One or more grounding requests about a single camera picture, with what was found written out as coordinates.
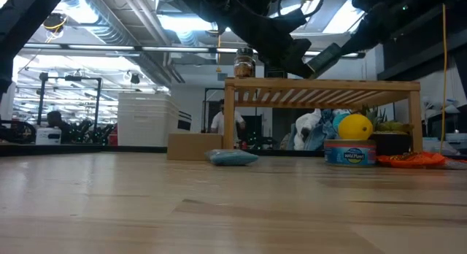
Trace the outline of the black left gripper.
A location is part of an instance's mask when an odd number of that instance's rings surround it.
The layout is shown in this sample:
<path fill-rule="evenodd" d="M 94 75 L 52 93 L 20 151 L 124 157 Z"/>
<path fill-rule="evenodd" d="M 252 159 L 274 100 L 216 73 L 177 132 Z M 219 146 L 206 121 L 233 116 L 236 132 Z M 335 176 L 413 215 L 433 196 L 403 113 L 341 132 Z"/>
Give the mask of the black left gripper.
<path fill-rule="evenodd" d="M 294 39 L 290 33 L 306 24 L 309 13 L 302 11 L 304 0 L 283 12 L 282 0 L 218 0 L 218 33 L 233 32 L 254 48 L 269 66 L 309 78 L 313 70 L 304 63 L 312 43 Z"/>

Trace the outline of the cork-lid glass spice jar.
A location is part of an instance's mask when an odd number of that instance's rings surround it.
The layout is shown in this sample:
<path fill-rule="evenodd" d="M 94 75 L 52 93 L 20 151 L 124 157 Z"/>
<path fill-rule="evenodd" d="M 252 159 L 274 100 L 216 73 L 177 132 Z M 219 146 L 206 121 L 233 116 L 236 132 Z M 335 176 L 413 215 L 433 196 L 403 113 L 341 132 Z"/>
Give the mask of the cork-lid glass spice jar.
<path fill-rule="evenodd" d="M 254 77 L 255 59 L 250 48 L 240 48 L 236 51 L 233 72 L 235 77 Z"/>

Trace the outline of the wooden slatted shelf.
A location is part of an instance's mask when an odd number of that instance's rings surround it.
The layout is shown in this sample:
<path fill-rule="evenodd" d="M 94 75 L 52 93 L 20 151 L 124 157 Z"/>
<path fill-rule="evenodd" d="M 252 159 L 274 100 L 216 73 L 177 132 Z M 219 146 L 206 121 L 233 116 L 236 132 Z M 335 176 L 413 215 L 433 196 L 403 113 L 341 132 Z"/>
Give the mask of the wooden slatted shelf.
<path fill-rule="evenodd" d="M 406 99 L 412 149 L 422 152 L 420 84 L 399 81 L 228 78 L 225 80 L 223 147 L 234 146 L 236 107 L 360 109 Z"/>

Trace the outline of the pile of clothes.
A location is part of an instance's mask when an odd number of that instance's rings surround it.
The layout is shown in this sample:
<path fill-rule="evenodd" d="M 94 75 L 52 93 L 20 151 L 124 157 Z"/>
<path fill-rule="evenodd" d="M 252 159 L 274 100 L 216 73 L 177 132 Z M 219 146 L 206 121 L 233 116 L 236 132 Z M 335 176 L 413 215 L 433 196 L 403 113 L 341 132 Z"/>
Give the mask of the pile of clothes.
<path fill-rule="evenodd" d="M 320 151 L 328 139 L 339 139 L 340 122 L 350 115 L 348 109 L 315 109 L 295 122 L 293 149 Z"/>

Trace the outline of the yellow lemon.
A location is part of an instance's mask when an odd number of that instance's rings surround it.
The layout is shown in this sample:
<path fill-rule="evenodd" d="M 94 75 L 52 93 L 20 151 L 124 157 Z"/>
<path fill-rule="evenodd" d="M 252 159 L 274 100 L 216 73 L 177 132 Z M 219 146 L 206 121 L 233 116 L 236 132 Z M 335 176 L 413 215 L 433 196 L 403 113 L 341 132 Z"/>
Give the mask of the yellow lemon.
<path fill-rule="evenodd" d="M 372 122 L 364 115 L 346 116 L 339 124 L 341 139 L 367 140 L 374 131 Z"/>

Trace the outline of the person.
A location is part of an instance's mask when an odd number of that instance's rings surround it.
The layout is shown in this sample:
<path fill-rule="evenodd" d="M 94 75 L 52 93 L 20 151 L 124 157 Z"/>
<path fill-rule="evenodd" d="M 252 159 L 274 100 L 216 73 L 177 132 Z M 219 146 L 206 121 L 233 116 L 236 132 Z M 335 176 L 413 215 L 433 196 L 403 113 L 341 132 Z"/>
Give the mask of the person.
<path fill-rule="evenodd" d="M 47 123 L 49 128 L 57 127 L 61 130 L 62 144 L 69 144 L 72 141 L 72 127 L 62 120 L 62 116 L 59 111 L 48 112 Z"/>
<path fill-rule="evenodd" d="M 219 100 L 220 111 L 213 117 L 211 124 L 211 132 L 216 134 L 224 134 L 224 100 Z M 237 129 L 245 130 L 246 122 L 239 112 L 234 111 L 234 133 L 238 136 Z"/>

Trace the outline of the blue tuna can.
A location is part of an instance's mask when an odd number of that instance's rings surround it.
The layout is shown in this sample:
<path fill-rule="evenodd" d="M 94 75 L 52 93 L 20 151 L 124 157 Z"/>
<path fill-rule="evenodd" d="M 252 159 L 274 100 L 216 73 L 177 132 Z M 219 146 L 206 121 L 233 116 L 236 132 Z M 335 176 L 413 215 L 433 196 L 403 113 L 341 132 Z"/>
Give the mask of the blue tuna can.
<path fill-rule="evenodd" d="M 325 161 L 338 166 L 374 166 L 376 148 L 373 140 L 328 139 L 324 141 Z"/>

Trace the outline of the blue snack bag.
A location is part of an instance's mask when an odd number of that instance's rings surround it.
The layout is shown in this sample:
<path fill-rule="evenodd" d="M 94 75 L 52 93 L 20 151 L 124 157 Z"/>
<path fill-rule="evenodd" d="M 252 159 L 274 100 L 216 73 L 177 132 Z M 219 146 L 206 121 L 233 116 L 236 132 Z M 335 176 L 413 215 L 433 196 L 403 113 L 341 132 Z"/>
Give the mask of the blue snack bag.
<path fill-rule="evenodd" d="M 216 149 L 205 152 L 207 160 L 216 166 L 245 166 L 256 162 L 257 155 L 243 150 Z"/>

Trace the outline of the brown cardboard box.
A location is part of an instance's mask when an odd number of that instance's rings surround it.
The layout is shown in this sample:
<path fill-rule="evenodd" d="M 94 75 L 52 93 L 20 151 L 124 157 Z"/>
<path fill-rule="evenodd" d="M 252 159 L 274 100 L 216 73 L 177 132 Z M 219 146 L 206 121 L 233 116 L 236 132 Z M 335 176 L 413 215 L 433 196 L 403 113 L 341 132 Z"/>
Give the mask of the brown cardboard box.
<path fill-rule="evenodd" d="M 205 161 L 206 152 L 221 149 L 223 136 L 219 134 L 170 134 L 167 159 L 170 161 Z"/>

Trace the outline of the orange candy wrapper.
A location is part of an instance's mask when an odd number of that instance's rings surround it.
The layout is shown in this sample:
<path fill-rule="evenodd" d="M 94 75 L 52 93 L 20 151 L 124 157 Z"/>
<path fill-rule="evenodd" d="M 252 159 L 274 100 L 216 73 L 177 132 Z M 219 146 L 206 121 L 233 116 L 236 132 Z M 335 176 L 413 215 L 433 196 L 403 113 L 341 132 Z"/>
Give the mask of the orange candy wrapper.
<path fill-rule="evenodd" d="M 377 162 L 395 168 L 423 169 L 442 166 L 446 158 L 438 153 L 405 153 L 403 155 L 378 155 Z"/>

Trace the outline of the white stacked storage bins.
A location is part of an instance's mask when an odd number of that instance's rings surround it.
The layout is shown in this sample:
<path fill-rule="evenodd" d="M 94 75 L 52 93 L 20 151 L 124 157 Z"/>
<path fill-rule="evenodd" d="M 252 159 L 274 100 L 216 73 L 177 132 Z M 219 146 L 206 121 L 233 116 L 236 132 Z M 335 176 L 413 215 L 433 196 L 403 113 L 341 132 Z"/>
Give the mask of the white stacked storage bins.
<path fill-rule="evenodd" d="M 169 135 L 191 129 L 192 117 L 167 94 L 120 93 L 117 140 L 120 146 L 165 147 Z"/>

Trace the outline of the long ceiling light bar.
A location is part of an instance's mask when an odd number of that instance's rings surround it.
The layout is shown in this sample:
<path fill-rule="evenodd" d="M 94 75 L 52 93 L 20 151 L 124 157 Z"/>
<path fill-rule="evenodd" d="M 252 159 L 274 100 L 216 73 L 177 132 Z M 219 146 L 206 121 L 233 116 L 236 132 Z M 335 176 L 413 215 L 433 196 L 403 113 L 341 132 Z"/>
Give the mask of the long ceiling light bar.
<path fill-rule="evenodd" d="M 72 45 L 50 43 L 26 43 L 23 49 L 37 50 L 97 50 L 123 52 L 166 52 L 166 53 L 215 53 L 235 54 L 236 48 L 229 47 L 173 47 L 173 46 L 126 46 L 126 45 Z"/>

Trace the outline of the black round ceiling device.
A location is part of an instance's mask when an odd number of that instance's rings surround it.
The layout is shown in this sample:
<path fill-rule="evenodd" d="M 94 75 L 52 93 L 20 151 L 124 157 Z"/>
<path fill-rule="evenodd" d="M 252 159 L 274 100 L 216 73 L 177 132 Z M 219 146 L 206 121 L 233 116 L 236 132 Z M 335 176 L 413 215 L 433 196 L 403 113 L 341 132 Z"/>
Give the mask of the black round ceiling device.
<path fill-rule="evenodd" d="M 43 22 L 43 27 L 50 32 L 60 33 L 63 30 L 68 16 L 61 13 L 51 13 Z"/>

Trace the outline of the small white box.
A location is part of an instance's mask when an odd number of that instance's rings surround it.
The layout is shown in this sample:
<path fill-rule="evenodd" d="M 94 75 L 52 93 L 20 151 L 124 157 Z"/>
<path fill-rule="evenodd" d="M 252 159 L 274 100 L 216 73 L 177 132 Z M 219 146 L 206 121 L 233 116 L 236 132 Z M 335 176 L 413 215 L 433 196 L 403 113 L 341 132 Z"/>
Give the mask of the small white box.
<path fill-rule="evenodd" d="M 59 128 L 38 128 L 36 145 L 60 145 L 62 131 Z"/>

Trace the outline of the black gantry frame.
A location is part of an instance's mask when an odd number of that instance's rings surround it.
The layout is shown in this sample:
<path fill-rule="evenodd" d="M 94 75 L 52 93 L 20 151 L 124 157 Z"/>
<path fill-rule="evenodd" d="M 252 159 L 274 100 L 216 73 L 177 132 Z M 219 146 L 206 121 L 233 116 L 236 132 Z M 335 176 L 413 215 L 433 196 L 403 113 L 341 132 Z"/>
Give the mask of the black gantry frame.
<path fill-rule="evenodd" d="M 101 77 L 81 77 L 81 76 L 74 76 L 74 75 L 50 77 L 47 72 L 42 72 L 39 75 L 39 80 L 41 81 L 41 87 L 39 89 L 39 107 L 38 107 L 36 124 L 38 126 L 41 126 L 42 124 L 42 111 L 43 111 L 43 104 L 44 104 L 44 99 L 45 99 L 44 98 L 45 83 L 51 79 L 64 79 L 65 81 L 69 81 L 69 82 L 79 82 L 81 80 L 95 80 L 97 82 L 96 105 L 95 105 L 95 116 L 94 116 L 94 131 L 96 131 L 97 125 L 98 125 L 99 105 L 100 105 L 100 97 L 101 97 L 101 90 L 102 90 L 102 78 Z"/>

